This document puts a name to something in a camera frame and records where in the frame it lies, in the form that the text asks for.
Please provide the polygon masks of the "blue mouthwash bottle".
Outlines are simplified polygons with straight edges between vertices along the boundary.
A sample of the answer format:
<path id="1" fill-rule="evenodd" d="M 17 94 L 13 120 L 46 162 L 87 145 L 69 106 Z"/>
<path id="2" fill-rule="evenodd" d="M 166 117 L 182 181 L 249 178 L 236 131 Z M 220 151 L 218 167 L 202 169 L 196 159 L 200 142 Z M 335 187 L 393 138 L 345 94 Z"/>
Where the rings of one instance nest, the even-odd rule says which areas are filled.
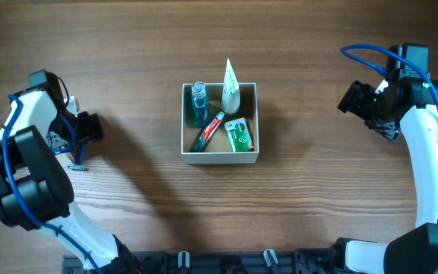
<path id="1" fill-rule="evenodd" d="M 209 122 L 208 94 L 205 84 L 197 81 L 192 85 L 192 108 L 194 110 L 195 124 L 205 128 Z"/>

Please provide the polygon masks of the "green Dettol soap bar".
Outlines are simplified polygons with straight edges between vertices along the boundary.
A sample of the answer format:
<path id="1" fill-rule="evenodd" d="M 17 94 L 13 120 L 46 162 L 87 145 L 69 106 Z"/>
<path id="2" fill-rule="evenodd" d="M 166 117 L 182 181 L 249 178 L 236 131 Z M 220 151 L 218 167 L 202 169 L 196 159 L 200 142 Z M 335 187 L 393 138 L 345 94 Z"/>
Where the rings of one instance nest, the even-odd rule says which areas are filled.
<path id="1" fill-rule="evenodd" d="M 245 118 L 225 122 L 224 127 L 233 152 L 248 152 L 254 149 Z"/>

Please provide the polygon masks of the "teal toothpaste tube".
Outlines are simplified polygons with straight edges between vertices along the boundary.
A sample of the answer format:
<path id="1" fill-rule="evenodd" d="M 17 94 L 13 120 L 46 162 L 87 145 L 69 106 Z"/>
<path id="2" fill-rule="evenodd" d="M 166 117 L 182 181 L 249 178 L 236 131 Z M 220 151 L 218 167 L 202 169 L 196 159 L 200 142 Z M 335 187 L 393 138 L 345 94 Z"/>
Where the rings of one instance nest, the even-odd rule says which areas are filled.
<path id="1" fill-rule="evenodd" d="M 190 152 L 203 152 L 205 150 L 206 146 L 211 141 L 220 124 L 223 122 L 224 116 L 225 113 L 223 111 L 217 113 L 212 121 L 198 135 L 194 145 L 189 150 Z"/>

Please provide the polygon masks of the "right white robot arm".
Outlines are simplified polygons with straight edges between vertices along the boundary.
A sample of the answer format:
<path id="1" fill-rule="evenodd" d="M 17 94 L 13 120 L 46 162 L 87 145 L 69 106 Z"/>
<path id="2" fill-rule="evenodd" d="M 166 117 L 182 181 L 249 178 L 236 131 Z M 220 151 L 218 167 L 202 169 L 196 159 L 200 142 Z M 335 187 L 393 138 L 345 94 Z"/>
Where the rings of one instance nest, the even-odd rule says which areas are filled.
<path id="1" fill-rule="evenodd" d="M 403 135 L 414 175 L 415 228 L 393 241 L 340 238 L 332 266 L 355 273 L 438 273 L 438 81 L 403 77 L 375 88 L 355 81 L 338 109 L 387 139 Z"/>

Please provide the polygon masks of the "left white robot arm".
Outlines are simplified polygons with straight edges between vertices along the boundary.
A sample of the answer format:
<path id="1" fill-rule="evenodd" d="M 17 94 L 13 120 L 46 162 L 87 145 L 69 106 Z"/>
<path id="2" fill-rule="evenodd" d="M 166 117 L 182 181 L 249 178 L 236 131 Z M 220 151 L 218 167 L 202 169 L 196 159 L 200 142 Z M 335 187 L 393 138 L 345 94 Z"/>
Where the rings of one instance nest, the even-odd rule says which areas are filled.
<path id="1" fill-rule="evenodd" d="M 62 79 L 45 69 L 27 89 L 9 95 L 11 113 L 0 129 L 0 221 L 46 234 L 71 251 L 89 273 L 137 273 L 140 263 L 117 238 L 76 204 L 57 155 L 103 138 L 96 114 L 79 110 Z"/>

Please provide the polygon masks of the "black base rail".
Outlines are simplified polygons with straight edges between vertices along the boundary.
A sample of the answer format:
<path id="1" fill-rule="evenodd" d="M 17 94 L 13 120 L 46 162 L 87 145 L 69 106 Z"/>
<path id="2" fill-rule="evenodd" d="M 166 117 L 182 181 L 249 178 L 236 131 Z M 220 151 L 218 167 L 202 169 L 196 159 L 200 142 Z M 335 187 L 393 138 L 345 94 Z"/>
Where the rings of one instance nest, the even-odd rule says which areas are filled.
<path id="1" fill-rule="evenodd" d="M 143 264 L 143 273 L 155 274 L 220 274 L 225 273 L 227 259 L 240 264 L 248 273 L 349 273 L 349 269 L 332 268 L 327 249 L 276 251 L 276 258 L 267 261 L 262 252 L 239 253 L 167 253 L 135 252 Z"/>

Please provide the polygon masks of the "white lotion tube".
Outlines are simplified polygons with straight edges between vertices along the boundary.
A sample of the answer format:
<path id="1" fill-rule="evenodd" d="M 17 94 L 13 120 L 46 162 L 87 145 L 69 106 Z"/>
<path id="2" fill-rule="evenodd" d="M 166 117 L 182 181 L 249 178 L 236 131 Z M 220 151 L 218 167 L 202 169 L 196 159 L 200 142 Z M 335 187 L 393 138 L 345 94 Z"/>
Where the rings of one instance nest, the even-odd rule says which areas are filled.
<path id="1" fill-rule="evenodd" d="M 235 72 L 227 59 L 222 93 L 222 109 L 226 114 L 235 114 L 240 108 L 240 86 Z"/>

